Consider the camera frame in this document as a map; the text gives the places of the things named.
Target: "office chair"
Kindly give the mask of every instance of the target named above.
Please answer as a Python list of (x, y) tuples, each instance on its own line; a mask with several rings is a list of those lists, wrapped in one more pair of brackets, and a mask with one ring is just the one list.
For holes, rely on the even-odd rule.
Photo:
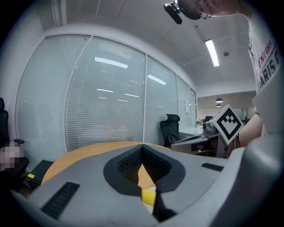
[[(7, 152), (8, 149), (17, 150), (20, 149), (20, 144), (24, 141), (21, 139), (15, 139), (10, 141), (8, 133), (8, 119), (9, 114), (5, 109), (4, 100), (0, 98), (0, 153)], [(8, 173), (8, 181), (10, 187), (15, 186), (18, 183), (18, 178), (25, 172), (26, 167), (29, 164), (29, 160), (26, 157), (15, 158), (15, 166), (13, 168), (6, 168), (4, 171)]]
[(176, 141), (181, 140), (178, 133), (180, 117), (176, 114), (167, 114), (167, 116), (168, 119), (166, 121), (160, 122), (160, 127), (164, 137), (164, 147), (170, 148), (173, 142), (169, 141), (169, 136), (175, 137)]
[(203, 122), (208, 122), (212, 119), (212, 116), (206, 116)]

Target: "desk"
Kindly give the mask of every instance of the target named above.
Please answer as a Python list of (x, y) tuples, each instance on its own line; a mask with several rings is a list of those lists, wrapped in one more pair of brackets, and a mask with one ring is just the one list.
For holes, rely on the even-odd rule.
[(185, 129), (180, 129), (179, 133), (185, 134), (185, 135), (199, 135), (199, 134), (203, 133), (203, 129), (188, 127), (188, 128), (185, 128)]
[[(116, 142), (107, 142), (107, 143), (89, 145), (89, 146), (81, 147), (79, 149), (71, 151), (65, 154), (64, 156), (62, 156), (61, 158), (59, 158), (56, 162), (54, 162), (51, 165), (51, 167), (48, 169), (48, 171), (44, 175), (42, 184), (46, 182), (47, 180), (49, 180), (50, 178), (52, 178), (53, 176), (55, 176), (56, 174), (66, 169), (68, 166), (72, 165), (73, 163), (83, 158), (105, 153), (105, 152), (123, 148), (123, 147), (139, 145), (139, 144), (153, 145), (149, 143), (142, 143), (142, 142), (135, 142), (135, 141), (116, 141)], [(142, 189), (148, 189), (148, 188), (152, 188), (156, 186), (151, 180), (151, 178), (149, 177), (143, 165), (139, 169), (138, 176), (139, 176), (138, 186), (140, 186)]]

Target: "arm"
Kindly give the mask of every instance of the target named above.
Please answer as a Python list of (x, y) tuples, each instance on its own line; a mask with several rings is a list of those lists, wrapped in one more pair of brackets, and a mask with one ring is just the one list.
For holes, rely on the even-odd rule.
[[(239, 141), (241, 147), (246, 147), (252, 140), (261, 136), (263, 121), (258, 114), (253, 115), (252, 119), (241, 129)], [(234, 150), (234, 142), (230, 143), (226, 158), (229, 158)]]
[(243, 15), (246, 19), (248, 19), (248, 21), (250, 21), (252, 17), (251, 7), (246, 1), (240, 1), (239, 4), (239, 14)]

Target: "ceiling-mounted camera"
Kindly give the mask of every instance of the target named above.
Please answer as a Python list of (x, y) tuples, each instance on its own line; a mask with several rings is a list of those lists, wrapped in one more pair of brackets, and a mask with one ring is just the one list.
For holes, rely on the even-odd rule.
[(174, 2), (164, 4), (164, 9), (177, 24), (182, 23), (182, 19), (178, 15), (181, 11), (174, 5)]

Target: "ceiling light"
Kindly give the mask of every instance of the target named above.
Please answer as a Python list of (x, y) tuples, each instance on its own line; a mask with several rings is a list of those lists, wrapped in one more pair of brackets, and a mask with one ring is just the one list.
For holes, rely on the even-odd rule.
[(109, 59), (103, 59), (103, 58), (95, 57), (95, 61), (96, 62), (102, 62), (102, 63), (110, 64), (110, 65), (114, 65), (114, 66), (118, 66), (118, 67), (125, 68), (125, 69), (128, 68), (128, 65), (126, 65), (126, 64), (115, 62), (115, 61), (112, 61), (112, 60), (109, 60)]
[(97, 90), (107, 91), (107, 92), (113, 92), (112, 90), (104, 90), (104, 89), (99, 89), (99, 88), (97, 88)]
[(215, 102), (216, 102), (216, 103), (221, 103), (221, 102), (223, 102), (223, 99), (217, 98)]
[(132, 95), (132, 94), (125, 94), (125, 95), (129, 95), (129, 96), (133, 96), (133, 97), (139, 97), (137, 95)]
[(211, 55), (212, 61), (213, 61), (213, 65), (219, 66), (219, 61), (218, 61), (218, 57), (217, 57), (217, 53), (213, 44), (213, 41), (211, 39), (205, 41), (205, 44), (209, 50), (209, 53)]
[(152, 75), (148, 75), (148, 77), (149, 77), (150, 79), (154, 80), (154, 81), (157, 81), (158, 83), (161, 83), (162, 85), (165, 85), (165, 84), (166, 84), (166, 82), (164, 82), (164, 81), (162, 81), (162, 80), (160, 80), (160, 79), (158, 79), (157, 77), (154, 77), (154, 76), (152, 76)]
[(129, 81), (130, 81), (130, 82), (133, 82), (133, 83), (138, 83), (138, 82), (135, 82), (135, 81), (133, 81), (133, 80), (131, 80), (131, 79), (129, 79)]

